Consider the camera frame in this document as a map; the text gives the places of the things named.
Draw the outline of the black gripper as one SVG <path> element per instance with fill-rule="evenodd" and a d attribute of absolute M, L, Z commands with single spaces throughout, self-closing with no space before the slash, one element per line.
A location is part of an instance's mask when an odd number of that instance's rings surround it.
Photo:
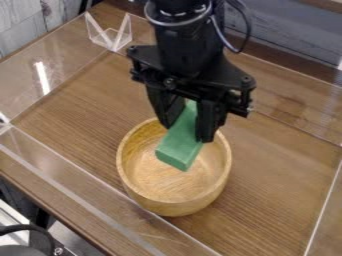
<path fill-rule="evenodd" d="M 147 96 L 165 128 L 170 129 L 186 106 L 197 102 L 197 140 L 211 143 L 227 114 L 247 116 L 254 78 L 225 57 L 233 45 L 214 13 L 149 13 L 157 43 L 134 45 L 133 79 L 146 85 Z"/>

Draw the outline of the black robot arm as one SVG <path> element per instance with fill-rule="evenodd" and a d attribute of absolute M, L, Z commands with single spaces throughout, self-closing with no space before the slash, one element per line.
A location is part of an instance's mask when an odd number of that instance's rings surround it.
<path fill-rule="evenodd" d="M 197 102 L 195 139 L 214 140 L 227 115 L 247 116 L 254 77 L 225 56 L 241 53 L 225 35 L 225 7 L 241 14 L 253 29 L 250 10 L 242 0 L 147 0 L 145 16 L 157 43 L 127 50 L 133 79 L 146 86 L 157 117 L 170 128 L 181 117 L 186 101 Z"/>

